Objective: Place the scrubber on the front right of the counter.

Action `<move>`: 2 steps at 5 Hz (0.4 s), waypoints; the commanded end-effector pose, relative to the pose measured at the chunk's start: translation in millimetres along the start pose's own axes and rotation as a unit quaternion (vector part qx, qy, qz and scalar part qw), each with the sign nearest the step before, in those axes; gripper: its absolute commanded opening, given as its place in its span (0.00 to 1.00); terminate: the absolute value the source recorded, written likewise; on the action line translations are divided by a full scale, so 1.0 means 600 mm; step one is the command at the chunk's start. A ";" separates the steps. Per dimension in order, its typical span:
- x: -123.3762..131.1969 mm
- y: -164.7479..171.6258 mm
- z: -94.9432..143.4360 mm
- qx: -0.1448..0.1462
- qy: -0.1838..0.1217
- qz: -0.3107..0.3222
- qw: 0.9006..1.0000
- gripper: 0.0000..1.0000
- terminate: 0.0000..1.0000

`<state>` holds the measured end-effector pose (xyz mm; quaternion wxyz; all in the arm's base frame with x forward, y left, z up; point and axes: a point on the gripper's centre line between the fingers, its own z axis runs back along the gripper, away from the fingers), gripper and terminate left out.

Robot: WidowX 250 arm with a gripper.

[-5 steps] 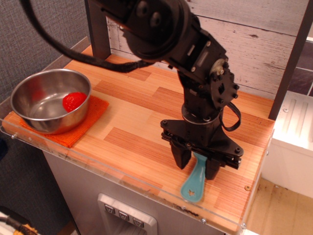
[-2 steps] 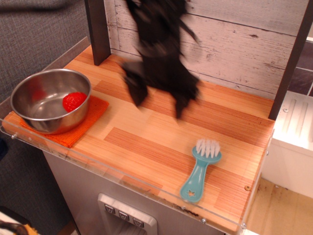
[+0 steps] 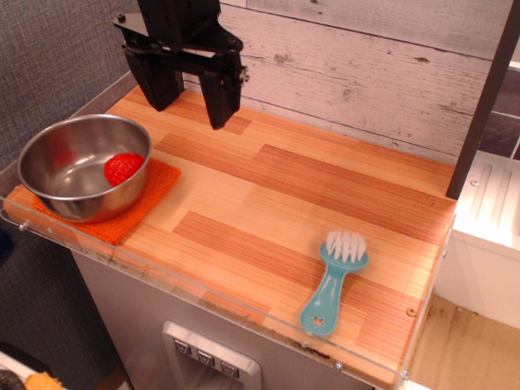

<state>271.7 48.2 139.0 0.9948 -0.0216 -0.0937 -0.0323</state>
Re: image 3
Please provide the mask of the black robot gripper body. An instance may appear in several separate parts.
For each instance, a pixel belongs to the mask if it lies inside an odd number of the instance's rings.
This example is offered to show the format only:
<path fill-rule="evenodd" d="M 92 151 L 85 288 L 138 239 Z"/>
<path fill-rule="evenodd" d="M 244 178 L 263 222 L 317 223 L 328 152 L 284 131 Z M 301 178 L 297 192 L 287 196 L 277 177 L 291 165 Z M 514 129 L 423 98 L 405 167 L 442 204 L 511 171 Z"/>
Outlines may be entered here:
<path fill-rule="evenodd" d="M 184 73 L 214 68 L 224 83 L 249 80 L 241 63 L 243 42 L 219 23 L 219 1 L 139 1 L 136 13 L 119 13 L 113 24 L 137 54 L 171 58 Z"/>

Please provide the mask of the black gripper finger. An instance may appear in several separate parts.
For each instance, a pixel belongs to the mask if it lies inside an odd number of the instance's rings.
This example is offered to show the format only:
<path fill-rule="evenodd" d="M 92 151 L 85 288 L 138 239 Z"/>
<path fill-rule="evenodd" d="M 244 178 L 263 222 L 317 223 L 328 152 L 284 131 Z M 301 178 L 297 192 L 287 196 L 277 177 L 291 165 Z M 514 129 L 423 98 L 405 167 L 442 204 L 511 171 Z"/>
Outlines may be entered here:
<path fill-rule="evenodd" d="M 184 92 L 182 73 L 157 55 L 135 53 L 127 46 L 123 52 L 136 82 L 156 111 L 164 111 Z"/>
<path fill-rule="evenodd" d="M 234 75 L 222 75 L 211 71 L 204 72 L 199 79 L 210 125 L 214 130 L 223 128 L 240 109 L 240 80 Z"/>

